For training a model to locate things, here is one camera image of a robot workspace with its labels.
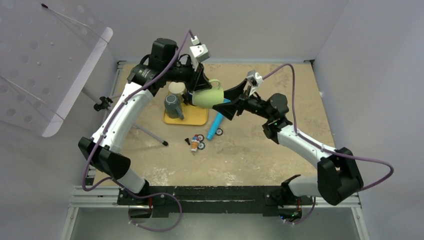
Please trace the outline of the light green mug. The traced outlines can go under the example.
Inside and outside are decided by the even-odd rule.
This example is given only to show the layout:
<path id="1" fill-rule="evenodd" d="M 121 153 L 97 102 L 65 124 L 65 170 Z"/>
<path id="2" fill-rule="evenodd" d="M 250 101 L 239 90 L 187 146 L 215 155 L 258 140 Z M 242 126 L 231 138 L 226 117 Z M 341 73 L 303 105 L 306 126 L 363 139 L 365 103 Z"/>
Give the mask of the light green mug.
<path id="1" fill-rule="evenodd" d="M 221 82 L 218 79 L 210 79 L 209 83 L 212 88 L 197 90 L 192 93 L 193 105 L 204 109 L 212 109 L 214 105 L 224 102 L 224 89 L 221 87 Z"/>

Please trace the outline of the grey mug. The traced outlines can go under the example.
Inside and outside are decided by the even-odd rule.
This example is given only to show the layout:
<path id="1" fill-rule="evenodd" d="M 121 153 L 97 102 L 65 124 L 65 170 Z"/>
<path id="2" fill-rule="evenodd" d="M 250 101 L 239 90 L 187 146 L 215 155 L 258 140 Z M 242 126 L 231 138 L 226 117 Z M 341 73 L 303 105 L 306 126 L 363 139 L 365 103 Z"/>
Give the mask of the grey mug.
<path id="1" fill-rule="evenodd" d="M 170 119 L 184 119 L 180 99 L 175 94 L 169 94 L 164 99 L 165 114 Z"/>

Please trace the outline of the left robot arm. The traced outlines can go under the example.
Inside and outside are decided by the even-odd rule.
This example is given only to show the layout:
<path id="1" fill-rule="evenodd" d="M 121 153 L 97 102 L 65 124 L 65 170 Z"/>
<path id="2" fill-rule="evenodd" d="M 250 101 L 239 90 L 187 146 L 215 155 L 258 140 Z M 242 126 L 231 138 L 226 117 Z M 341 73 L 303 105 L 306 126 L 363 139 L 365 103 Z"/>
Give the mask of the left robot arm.
<path id="1" fill-rule="evenodd" d="M 149 182 L 134 172 L 131 160 L 120 151 L 139 114 L 168 82 L 184 83 L 190 92 L 211 89 L 202 64 L 210 53 L 196 36 L 191 38 L 191 43 L 187 62 L 182 64 L 182 47 L 171 39 L 156 39 L 151 53 L 131 70 L 123 93 L 105 122 L 91 137 L 82 137 L 78 142 L 86 165 L 121 184 L 138 205 L 149 199 Z"/>

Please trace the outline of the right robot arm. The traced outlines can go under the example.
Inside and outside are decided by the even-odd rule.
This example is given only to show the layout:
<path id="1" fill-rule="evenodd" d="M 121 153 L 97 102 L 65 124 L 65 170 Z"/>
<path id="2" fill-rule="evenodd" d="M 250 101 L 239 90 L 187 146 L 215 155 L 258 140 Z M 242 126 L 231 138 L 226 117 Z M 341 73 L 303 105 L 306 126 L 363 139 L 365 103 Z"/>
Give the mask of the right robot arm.
<path id="1" fill-rule="evenodd" d="M 266 119 L 262 126 L 265 136 L 294 151 L 317 170 L 316 176 L 298 174 L 283 181 L 279 200 L 292 204 L 302 196 L 322 197 L 336 206 L 361 190 L 364 182 L 352 152 L 346 147 L 331 148 L 303 134 L 286 118 L 287 97 L 275 93 L 267 100 L 262 99 L 257 93 L 262 83 L 261 76 L 246 77 L 239 85 L 224 91 L 228 102 L 215 104 L 213 109 L 228 120 L 243 111 Z"/>

